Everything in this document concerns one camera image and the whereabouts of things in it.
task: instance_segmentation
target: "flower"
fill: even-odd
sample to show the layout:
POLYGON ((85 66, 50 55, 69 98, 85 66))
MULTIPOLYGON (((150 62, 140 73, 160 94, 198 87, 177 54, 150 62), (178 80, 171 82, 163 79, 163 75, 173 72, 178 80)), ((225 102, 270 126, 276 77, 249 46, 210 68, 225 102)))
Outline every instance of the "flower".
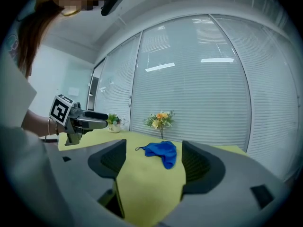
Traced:
POLYGON ((161 113, 162 114, 162 118, 167 119, 169 116, 167 115, 167 113, 161 113))
POLYGON ((160 124, 160 121, 157 120, 157 119, 155 119, 155 120, 152 122, 152 126, 153 126, 155 129, 158 128, 159 124, 160 124))

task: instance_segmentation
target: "fluorescent light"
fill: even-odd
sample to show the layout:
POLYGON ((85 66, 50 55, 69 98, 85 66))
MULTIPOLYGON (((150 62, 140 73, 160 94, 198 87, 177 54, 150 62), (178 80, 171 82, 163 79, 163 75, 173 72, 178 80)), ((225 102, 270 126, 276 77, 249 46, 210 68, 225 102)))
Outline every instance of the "fluorescent light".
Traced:
POLYGON ((209 58, 202 59, 201 62, 233 62, 233 58, 209 58))
POLYGON ((210 19, 201 19, 201 18, 193 18, 193 23, 202 23, 202 24, 213 24, 213 22, 210 19))
POLYGON ((151 68, 148 68, 148 69, 145 69, 145 70, 148 72, 148 71, 159 70, 159 69, 172 67, 172 66, 175 66, 175 63, 169 63, 169 64, 160 65, 160 66, 155 66, 155 67, 151 67, 151 68))

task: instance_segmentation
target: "yellow tablecloth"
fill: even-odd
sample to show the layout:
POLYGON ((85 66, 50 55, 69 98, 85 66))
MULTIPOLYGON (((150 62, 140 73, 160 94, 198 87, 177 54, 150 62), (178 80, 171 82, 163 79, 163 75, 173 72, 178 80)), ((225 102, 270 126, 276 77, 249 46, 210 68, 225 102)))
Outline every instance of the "yellow tablecloth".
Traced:
MULTIPOLYGON (((140 227, 154 226, 179 204, 185 184, 185 170, 181 162, 182 142, 172 141, 177 147, 177 160, 175 166, 167 170, 160 157, 146 157, 144 150, 134 150, 151 142, 161 142, 162 139, 130 131, 114 134, 107 129, 83 135, 79 145, 65 146, 66 139, 66 134, 60 134, 59 150, 126 139, 126 161, 117 177, 117 185, 127 222, 140 227)), ((246 155, 237 146, 215 147, 246 155)))

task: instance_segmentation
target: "white pot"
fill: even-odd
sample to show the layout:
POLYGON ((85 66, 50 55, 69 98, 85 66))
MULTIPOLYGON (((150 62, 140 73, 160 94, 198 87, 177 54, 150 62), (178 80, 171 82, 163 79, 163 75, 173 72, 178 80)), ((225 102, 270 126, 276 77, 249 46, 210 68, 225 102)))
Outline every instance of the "white pot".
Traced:
POLYGON ((109 124, 107 130, 111 133, 119 133, 121 131, 121 127, 119 124, 117 125, 109 124))

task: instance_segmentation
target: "small potted plant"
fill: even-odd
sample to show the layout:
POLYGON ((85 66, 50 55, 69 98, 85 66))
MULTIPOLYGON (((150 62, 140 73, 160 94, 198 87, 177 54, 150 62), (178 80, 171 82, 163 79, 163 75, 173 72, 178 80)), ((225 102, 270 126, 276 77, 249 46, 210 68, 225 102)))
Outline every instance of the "small potted plant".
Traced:
POLYGON ((167 113, 161 112, 158 114, 151 114, 146 120, 144 120, 144 124, 150 127, 154 127, 155 129, 159 129, 162 139, 164 126, 172 127, 172 117, 174 115, 174 111, 170 111, 167 113))
POLYGON ((109 114, 108 115, 108 131, 111 133, 119 133, 121 131, 120 123, 121 119, 117 114, 109 114))

